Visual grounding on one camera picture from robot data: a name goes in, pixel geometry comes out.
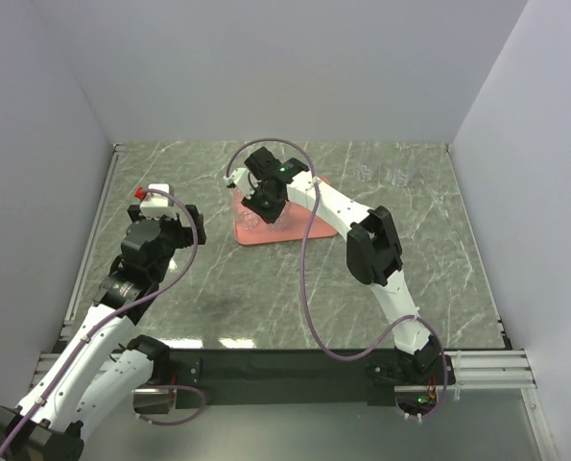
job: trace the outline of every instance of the pink tray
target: pink tray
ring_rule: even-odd
[[[327,184],[330,182],[326,178],[322,178]],[[290,242],[292,240],[301,240],[304,236],[304,230],[311,217],[311,212],[296,204],[291,204],[288,214],[288,226],[285,230],[272,230],[261,219],[259,224],[251,230],[245,230],[240,224],[234,221],[234,236],[236,241],[241,245],[261,245],[263,243]],[[336,235],[336,230],[316,217],[311,228],[310,238],[325,238]]]

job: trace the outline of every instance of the clear plastic object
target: clear plastic object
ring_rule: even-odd
[[[292,204],[290,202],[286,202],[285,207],[281,211],[280,216],[276,219],[276,221],[274,221],[274,223],[268,225],[268,228],[272,232],[285,231],[289,227],[291,223],[291,219],[289,216],[289,208],[291,206]]]
[[[393,185],[404,187],[419,169],[420,147],[416,144],[397,144],[396,152],[387,162],[387,179]]]
[[[231,209],[234,213],[234,220],[236,224],[239,224],[245,231],[250,231],[259,224],[259,216],[243,206],[241,204],[242,200],[243,193],[239,188],[233,188],[231,193]]]
[[[383,163],[382,153],[373,149],[366,150],[356,158],[355,177],[362,182],[371,181]]]

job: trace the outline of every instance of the red object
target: red object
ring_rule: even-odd
[[[325,183],[330,184],[326,178],[322,178]],[[264,223],[261,219],[259,224],[251,229],[245,230],[240,224],[234,221],[234,237],[241,245],[261,245],[265,243],[291,242],[292,240],[301,240],[308,224],[311,212],[296,204],[291,204],[288,214],[289,224],[287,229],[274,231]],[[336,235],[336,230],[323,221],[319,216],[313,221],[309,238],[325,238]]]
[[[137,189],[135,189],[135,194],[133,194],[134,197],[140,199],[140,200],[144,200],[145,197],[147,196],[146,192],[143,192],[144,187],[140,186]]]

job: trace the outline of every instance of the metal frame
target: metal frame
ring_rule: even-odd
[[[556,441],[552,434],[545,411],[541,405],[541,400],[538,390],[535,389],[522,389],[522,399],[526,404],[526,412],[533,428],[535,435],[536,445],[541,454],[543,461],[559,461],[559,453],[556,447]]]
[[[77,304],[78,298],[83,292],[84,283],[86,281],[86,273],[88,269],[88,261],[95,247],[97,241],[98,229],[102,223],[102,211],[107,203],[108,195],[110,193],[110,187],[112,186],[112,178],[114,177],[115,169],[119,161],[119,154],[117,154],[118,145],[113,146],[112,159],[110,160],[110,166],[107,171],[106,179],[104,181],[104,187],[102,188],[102,195],[100,196],[100,202],[97,205],[97,210],[95,213],[95,219],[93,220],[93,225],[91,226],[91,232],[89,233],[89,238],[86,242],[86,248],[84,249],[83,260],[81,261],[81,267],[78,271],[78,276],[74,282],[74,289],[72,290],[72,296],[70,297],[70,302],[67,306],[67,312],[65,313],[65,321],[71,322],[74,320],[76,315],[75,306]]]

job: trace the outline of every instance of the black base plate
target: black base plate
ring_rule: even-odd
[[[395,386],[426,385],[431,375],[439,386],[443,380],[439,358],[425,373],[403,376],[398,366],[402,353],[394,349],[354,362],[334,360],[319,350],[172,350],[170,358],[178,383],[202,389],[210,405],[365,401],[393,406]],[[446,358],[448,382],[455,384],[451,358]],[[177,408],[197,406],[192,393],[178,393]]]

